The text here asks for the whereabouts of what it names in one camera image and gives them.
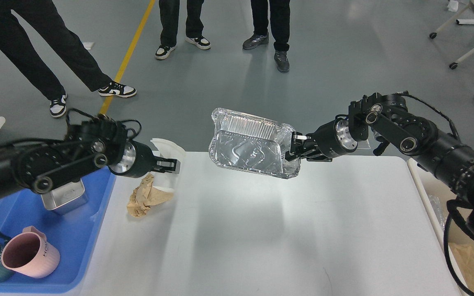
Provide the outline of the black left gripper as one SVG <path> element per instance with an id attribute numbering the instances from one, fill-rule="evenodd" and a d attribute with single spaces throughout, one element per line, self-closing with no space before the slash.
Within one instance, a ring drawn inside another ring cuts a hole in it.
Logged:
<path id="1" fill-rule="evenodd" d="M 110 165 L 109 170 L 117 176 L 139 178 L 150 171 L 179 173 L 179 160 L 154 157 L 151 148 L 143 143 L 126 143 L 120 161 Z"/>

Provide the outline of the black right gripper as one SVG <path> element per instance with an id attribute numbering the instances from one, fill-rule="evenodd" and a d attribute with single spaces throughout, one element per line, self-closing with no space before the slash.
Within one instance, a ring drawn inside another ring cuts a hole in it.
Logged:
<path id="1" fill-rule="evenodd" d="M 315 146 L 314 153 L 311 153 L 311 143 Z M 358 142 L 350 135 L 348 121 L 335 119 L 307 135 L 293 132 L 285 160 L 306 158 L 309 154 L 308 161 L 330 162 L 333 158 L 354 152 L 357 147 Z"/>

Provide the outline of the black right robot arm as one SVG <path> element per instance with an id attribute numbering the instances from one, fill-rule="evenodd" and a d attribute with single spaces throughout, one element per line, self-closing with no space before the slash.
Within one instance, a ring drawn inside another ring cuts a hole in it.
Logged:
<path id="1" fill-rule="evenodd" d="M 313 133 L 293 132 L 290 149 L 284 158 L 287 161 L 329 162 L 354 152 L 360 142 L 367 140 L 371 130 L 380 143 L 374 155 L 381 155 L 392 144 L 402 154 L 416 160 L 419 167 L 456 194 L 454 200 L 446 203 L 449 214 L 443 236 L 444 256 L 459 288 L 474 296 L 455 273 L 448 243 L 452 222 L 474 240 L 474 150 L 461 142 L 452 120 L 448 120 L 451 133 L 444 133 L 432 121 L 409 113 L 406 97 L 410 97 L 407 91 L 389 95 L 375 92 L 352 101 L 348 114 L 339 114 Z"/>

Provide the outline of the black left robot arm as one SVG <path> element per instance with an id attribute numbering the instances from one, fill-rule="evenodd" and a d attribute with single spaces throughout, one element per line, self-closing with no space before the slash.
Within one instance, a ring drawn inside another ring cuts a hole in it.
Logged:
<path id="1" fill-rule="evenodd" d="M 45 194 L 108 167 L 117 176 L 139 178 L 154 171 L 179 173 L 179 160 L 157 157 L 134 139 L 139 131 L 128 120 L 103 114 L 71 124 L 63 140 L 26 138 L 0 145 L 0 199 L 21 189 Z"/>

